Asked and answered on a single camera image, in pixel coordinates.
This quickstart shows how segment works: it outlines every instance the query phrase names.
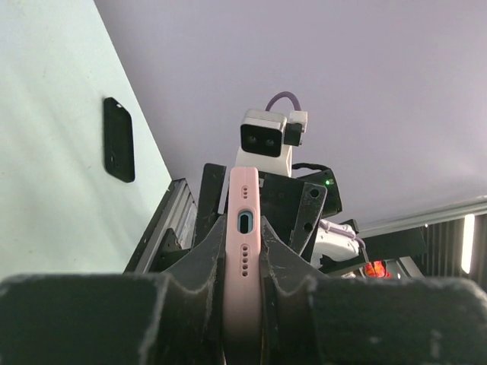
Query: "phone case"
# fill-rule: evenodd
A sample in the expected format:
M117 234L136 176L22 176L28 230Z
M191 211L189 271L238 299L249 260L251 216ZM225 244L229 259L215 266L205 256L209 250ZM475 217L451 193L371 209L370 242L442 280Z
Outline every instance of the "phone case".
M262 296L259 173L255 167L231 170L227 215L223 296L225 359L229 365L259 363Z

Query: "orange object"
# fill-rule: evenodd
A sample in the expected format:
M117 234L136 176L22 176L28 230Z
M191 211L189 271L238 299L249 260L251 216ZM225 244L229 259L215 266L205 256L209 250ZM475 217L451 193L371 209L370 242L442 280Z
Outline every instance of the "orange object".
M369 278L391 278L392 275L384 265L382 265L381 261L374 261L374 262L369 262L368 264L365 265L364 267L364 272L365 275L367 275Z

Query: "screw hole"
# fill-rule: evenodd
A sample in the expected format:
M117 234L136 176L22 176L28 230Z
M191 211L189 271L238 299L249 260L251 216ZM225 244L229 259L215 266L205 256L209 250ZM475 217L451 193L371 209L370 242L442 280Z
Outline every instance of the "screw hole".
M311 232L313 230L313 224L311 223L306 223L304 225L304 230L307 231L307 232Z

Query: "corrugated panel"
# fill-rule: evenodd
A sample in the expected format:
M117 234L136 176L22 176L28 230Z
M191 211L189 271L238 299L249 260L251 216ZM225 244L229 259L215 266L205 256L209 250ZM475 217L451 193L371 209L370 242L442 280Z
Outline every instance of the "corrugated panel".
M461 268L463 219L422 228L427 253L413 257L424 276L470 278L487 290L487 214L476 216L470 273Z

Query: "purple cable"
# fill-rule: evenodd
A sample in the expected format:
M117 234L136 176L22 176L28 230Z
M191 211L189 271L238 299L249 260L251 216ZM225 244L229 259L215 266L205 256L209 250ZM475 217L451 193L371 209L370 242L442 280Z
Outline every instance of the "purple cable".
M282 91L281 93L275 95L271 101L269 101L266 106L266 112L270 111L275 102L283 97L287 97L292 102L294 110L301 111L301 105L299 104L299 100L296 95L294 95L291 91Z
M353 240L356 240L358 242L358 244L360 245L360 247L362 249L365 249L365 242L362 238L358 237L358 236L354 236L353 233L349 233L349 232L346 232L344 230L339 230L338 228L335 228L335 227L330 227L328 224L320 221L320 226L324 229L324 230L329 230L330 232L333 232L333 233L336 233L336 234L339 234L340 236L345 236L345 237L348 237L348 238L351 238Z

